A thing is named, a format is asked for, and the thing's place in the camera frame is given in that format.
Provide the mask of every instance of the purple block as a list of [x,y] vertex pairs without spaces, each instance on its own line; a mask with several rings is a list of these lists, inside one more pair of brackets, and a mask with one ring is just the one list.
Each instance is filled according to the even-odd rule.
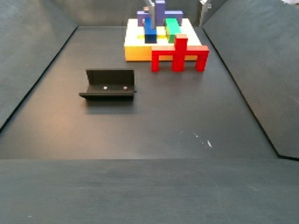
[[148,13],[145,13],[144,11],[139,10],[136,12],[136,19],[137,19],[137,26],[144,26],[143,20],[145,18],[149,18],[151,15]]
[[165,3],[161,0],[155,1],[155,20],[164,20],[164,7]]
[[[155,25],[164,26],[165,18],[176,18],[179,25],[183,24],[183,12],[180,10],[164,10],[164,0],[155,0]],[[143,26],[143,20],[149,18],[151,15],[144,11],[136,12],[137,26]]]
[[164,18],[176,18],[179,25],[183,25],[183,12],[180,10],[165,11]]

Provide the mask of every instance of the white speck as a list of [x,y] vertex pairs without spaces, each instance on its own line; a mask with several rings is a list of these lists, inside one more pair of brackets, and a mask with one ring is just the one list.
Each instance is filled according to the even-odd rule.
[[212,146],[211,146],[211,141],[208,140],[208,146],[212,148]]

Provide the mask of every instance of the black floor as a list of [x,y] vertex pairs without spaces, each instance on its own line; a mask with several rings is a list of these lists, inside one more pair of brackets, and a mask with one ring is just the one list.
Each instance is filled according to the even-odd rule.
[[[299,164],[276,157],[201,30],[204,73],[125,63],[124,32],[77,29],[5,126],[0,223],[296,223]],[[79,97],[97,67],[135,69],[132,103]]]
[[[204,73],[193,62],[151,73],[149,62],[125,63],[124,32],[77,29],[0,136],[0,158],[275,158],[212,48]],[[103,67],[135,69],[132,102],[79,97],[85,69]]]

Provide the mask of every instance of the yellow block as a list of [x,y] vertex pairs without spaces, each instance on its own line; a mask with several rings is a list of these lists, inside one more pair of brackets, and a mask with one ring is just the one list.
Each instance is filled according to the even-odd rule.
[[[199,41],[197,35],[192,29],[192,24],[188,18],[181,20],[181,33],[187,34],[188,37],[188,46],[200,46],[201,42]],[[152,46],[172,46],[167,41],[167,38],[159,38],[165,36],[165,30],[163,26],[157,27],[157,40],[156,44],[145,44],[143,38],[144,28],[137,27],[137,20],[129,18],[127,21],[125,29],[125,61],[151,61],[152,60]],[[160,56],[160,60],[172,60],[172,56]],[[196,56],[185,56],[185,60],[196,60]]]
[[[156,26],[156,37],[159,39],[165,39],[165,29],[164,26]],[[137,27],[137,38],[144,40],[145,39],[145,31],[144,31],[144,27]]]

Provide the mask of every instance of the blue block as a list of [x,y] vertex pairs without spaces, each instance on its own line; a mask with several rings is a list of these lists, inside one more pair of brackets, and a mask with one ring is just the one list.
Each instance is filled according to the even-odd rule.
[[144,19],[144,42],[147,44],[156,43],[156,29],[152,29],[152,19]]

